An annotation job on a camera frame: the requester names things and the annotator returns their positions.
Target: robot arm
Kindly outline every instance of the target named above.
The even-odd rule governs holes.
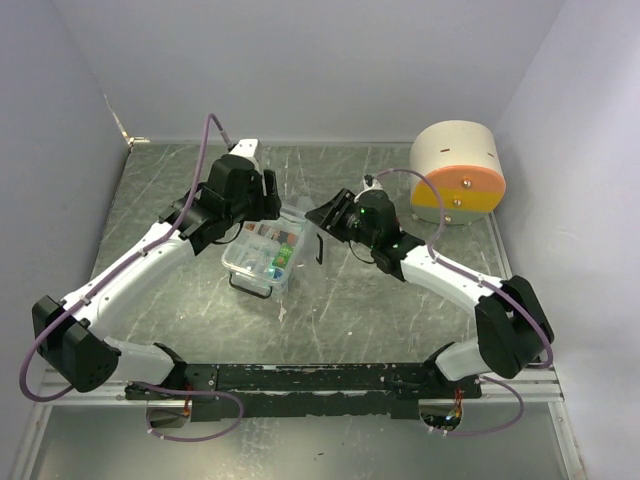
[[[107,379],[142,381],[154,385],[183,382],[186,364],[161,344],[136,345],[109,336],[121,313],[157,279],[217,243],[245,220],[276,219],[280,212],[275,174],[259,170],[257,140],[242,140],[216,160],[209,178],[199,186],[187,216],[171,237],[144,253],[120,272],[99,294],[87,300],[94,284],[109,276],[124,259],[169,232],[184,207],[186,196],[175,201],[144,237],[87,285],[62,302],[44,297],[33,307],[36,336],[65,310],[84,302],[42,343],[39,353],[80,392],[93,390]]]
[[[369,247],[376,266],[384,273],[433,290],[475,317],[476,339],[446,345],[425,364],[435,365],[432,373],[444,377],[442,381],[487,372],[513,378],[542,353],[538,334],[491,286],[514,298],[553,342],[553,331],[527,280],[514,276],[504,281],[437,252],[433,257],[422,239],[402,230],[393,202],[379,184],[358,196],[343,189],[325,205],[308,212],[307,219],[342,242]],[[479,280],[473,282],[443,263]]]

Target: black handle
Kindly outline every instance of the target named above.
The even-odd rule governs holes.
[[[240,285],[235,285],[231,279],[233,278],[233,272],[229,272],[229,285],[231,285],[231,287],[235,288],[236,290],[240,290],[241,292],[244,293],[248,293],[249,295],[253,295],[254,297],[258,297],[261,298],[262,300],[266,300],[267,298],[269,298],[271,296],[271,294],[273,293],[273,287],[269,287],[269,293],[267,293],[266,295],[260,295],[257,292],[254,292],[252,290],[249,290],[248,288],[245,287],[241,287]]]
[[[322,236],[318,233],[318,243],[320,244],[318,247],[318,256],[316,257],[316,261],[322,265],[322,262],[324,260],[324,240],[322,238]]]

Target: yellow stripe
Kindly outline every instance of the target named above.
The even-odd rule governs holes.
[[[496,192],[477,192],[473,190],[461,190],[453,188],[439,188],[438,191],[444,200],[445,208],[456,210],[470,210],[474,212],[491,212],[502,200],[502,194]],[[459,207],[453,204],[454,199],[462,202]],[[411,204],[420,207],[438,207],[438,201],[431,189],[424,184],[419,184],[411,197]]]

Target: green object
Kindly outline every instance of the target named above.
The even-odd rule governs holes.
[[[293,255],[293,247],[285,243],[280,247],[280,250],[278,250],[278,253],[276,254],[271,264],[274,267],[279,267],[284,269],[287,267],[287,263],[289,263],[289,259],[291,258],[291,255]]]

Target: orange stripe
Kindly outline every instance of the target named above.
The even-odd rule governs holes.
[[[475,165],[451,165],[449,167],[438,168],[429,172],[429,180],[440,188],[458,189],[463,188],[462,182],[469,180],[471,190],[479,192],[493,192],[504,195],[506,183],[502,175],[495,170]]]

